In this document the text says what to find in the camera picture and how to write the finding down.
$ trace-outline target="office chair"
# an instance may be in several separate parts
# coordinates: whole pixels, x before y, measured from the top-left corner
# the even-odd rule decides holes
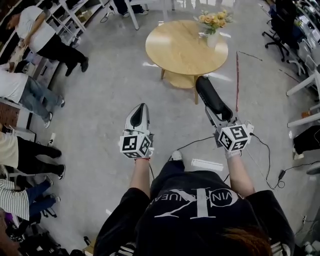
[[[271,26],[274,30],[274,34],[270,35],[267,32],[263,32],[262,36],[267,35],[273,42],[269,42],[265,45],[268,48],[270,45],[278,46],[282,55],[281,61],[285,61],[284,51],[289,56],[289,51],[285,48],[284,44],[288,44],[291,48],[298,49],[297,40],[293,36],[294,21],[297,16],[297,10],[295,4],[291,0],[277,0],[275,4],[275,10],[271,13]]]

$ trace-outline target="beige shirt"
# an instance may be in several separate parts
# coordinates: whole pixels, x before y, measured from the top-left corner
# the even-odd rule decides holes
[[[0,165],[18,167],[19,150],[17,136],[0,132]]]

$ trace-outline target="flower vase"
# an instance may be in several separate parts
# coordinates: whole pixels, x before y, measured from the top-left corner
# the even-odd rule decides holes
[[[210,48],[216,48],[219,39],[219,32],[216,31],[214,34],[209,34],[206,40],[206,44]]]

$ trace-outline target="hand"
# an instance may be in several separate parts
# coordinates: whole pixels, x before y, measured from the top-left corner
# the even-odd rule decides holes
[[[27,35],[26,38],[22,42],[22,48],[29,46],[31,40],[31,36]]]

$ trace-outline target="concrete floor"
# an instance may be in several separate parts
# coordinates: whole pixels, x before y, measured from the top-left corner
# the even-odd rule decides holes
[[[235,109],[237,98],[237,66],[239,63],[238,115],[244,123],[250,120],[254,133],[271,149],[269,182],[275,186],[281,169],[310,163],[319,152],[307,154],[303,161],[292,159],[292,140],[287,122],[299,118],[312,100],[307,91],[291,97],[286,91],[297,82],[279,71],[295,77],[295,67],[280,61],[278,49],[265,49],[268,39],[268,15],[256,0],[176,0],[176,11],[169,11],[171,20],[193,19],[200,10],[217,11],[221,6],[234,11],[234,22],[221,29],[228,44],[226,63],[210,74],[210,80],[220,97]],[[46,144],[56,133],[55,146],[62,150],[61,162],[66,164],[66,177],[55,180],[51,191],[62,198],[54,206],[57,219],[44,219],[43,225],[68,251],[85,246],[83,236],[94,238],[102,224],[118,205],[127,190],[134,167],[132,160],[119,153],[118,140],[129,111],[139,103],[146,103],[150,112],[150,129],[155,134],[155,152],[151,160],[157,175],[171,153],[194,140],[212,135],[212,128],[204,111],[204,104],[194,104],[192,90],[181,90],[160,80],[161,70],[145,52],[148,34],[162,21],[157,4],[150,4],[147,16],[137,17],[136,31],[130,18],[116,14],[108,22],[100,23],[106,10],[102,9],[90,22],[87,37],[82,36],[78,47],[89,56],[89,68],[81,73],[77,67],[65,77],[61,65],[52,82],[53,91],[66,100],[63,109],[56,109],[52,123],[44,129],[40,118],[32,118],[30,129],[38,141]],[[305,127],[293,129],[294,135]],[[243,160],[257,191],[269,187],[264,180],[268,170],[268,151],[255,138],[243,152]],[[216,149],[212,140],[197,142],[182,150],[187,170],[192,159],[223,164],[219,175],[228,174],[224,150]],[[320,200],[316,191],[316,176],[308,176],[304,169],[287,172],[285,188],[277,188],[275,195],[294,232],[299,230],[302,217],[312,220]]]

